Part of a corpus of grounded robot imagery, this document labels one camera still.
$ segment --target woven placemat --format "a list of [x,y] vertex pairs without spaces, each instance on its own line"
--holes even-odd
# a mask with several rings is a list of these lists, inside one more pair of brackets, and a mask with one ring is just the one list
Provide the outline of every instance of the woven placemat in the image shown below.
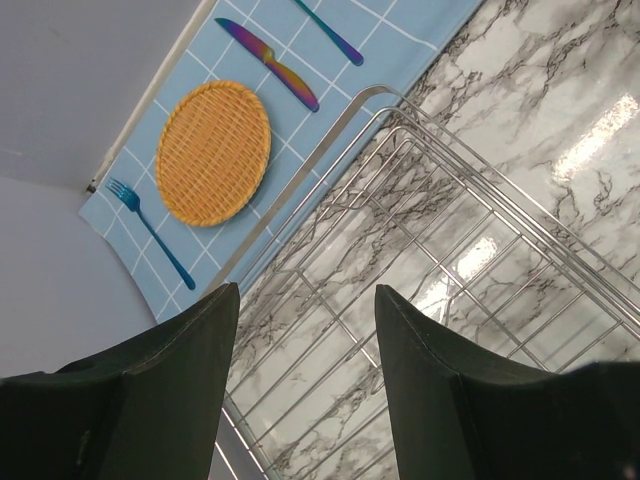
[[176,106],[160,136],[160,196],[184,223],[223,222],[255,193],[270,148],[269,119],[258,97],[236,82],[205,83]]

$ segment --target iridescent knife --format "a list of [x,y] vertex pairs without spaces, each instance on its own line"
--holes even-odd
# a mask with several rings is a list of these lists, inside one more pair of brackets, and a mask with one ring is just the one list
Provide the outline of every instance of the iridescent knife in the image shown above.
[[318,100],[311,89],[291,69],[285,67],[274,58],[273,49],[269,45],[233,20],[228,18],[216,18],[215,20],[244,48],[264,63],[309,110],[317,112],[320,109]]

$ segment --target white wall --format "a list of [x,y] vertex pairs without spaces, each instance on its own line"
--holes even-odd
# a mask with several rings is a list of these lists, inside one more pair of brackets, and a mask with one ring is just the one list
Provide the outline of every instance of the white wall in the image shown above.
[[54,371],[155,325],[84,196],[0,177],[0,377]]
[[84,190],[199,0],[9,0],[0,175]]

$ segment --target fork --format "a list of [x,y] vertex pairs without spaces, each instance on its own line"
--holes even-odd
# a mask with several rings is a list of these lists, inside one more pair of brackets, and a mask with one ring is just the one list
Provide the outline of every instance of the fork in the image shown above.
[[187,270],[180,264],[178,259],[173,256],[173,253],[171,253],[164,242],[160,240],[158,234],[153,231],[153,228],[151,227],[151,225],[149,225],[147,219],[142,215],[142,212],[140,211],[140,197],[138,196],[138,194],[134,192],[131,187],[116,180],[115,178],[110,178],[107,181],[107,190],[109,190],[116,197],[122,200],[122,203],[124,203],[129,210],[138,214],[143,225],[147,227],[147,229],[151,233],[151,236],[156,239],[156,242],[158,242],[158,245],[160,245],[162,251],[167,254],[167,257],[169,257],[169,260],[171,261],[173,266],[176,267],[176,270],[180,274],[180,277],[182,277],[182,280],[184,280],[184,284],[189,290],[194,290],[196,288],[196,282],[193,281],[193,278],[191,278],[189,272],[187,272]]

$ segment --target blue tablecloth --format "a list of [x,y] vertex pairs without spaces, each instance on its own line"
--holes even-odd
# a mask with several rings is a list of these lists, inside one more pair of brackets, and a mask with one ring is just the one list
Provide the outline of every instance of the blue tablecloth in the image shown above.
[[[358,91],[382,83],[406,93],[480,3],[481,0],[307,1],[320,18],[364,55],[364,64],[356,67],[291,0],[219,0],[105,177],[135,188],[142,199],[143,213],[191,272],[196,289],[185,287],[137,216],[105,189],[104,182],[80,212],[120,256],[156,319],[169,319],[198,299]],[[216,17],[230,18],[268,43],[279,61],[315,92],[320,111],[310,113],[261,62],[214,22]],[[235,80],[256,91],[271,121],[272,150],[264,180],[246,208],[221,225],[192,228],[171,216],[160,199],[155,183],[155,150],[169,112],[190,90],[214,79]],[[237,272],[255,260],[350,137],[384,102],[384,98],[372,99],[359,112],[244,255],[229,280],[235,280]],[[326,185],[318,194],[328,188]],[[303,216],[297,218],[291,228],[303,220]]]

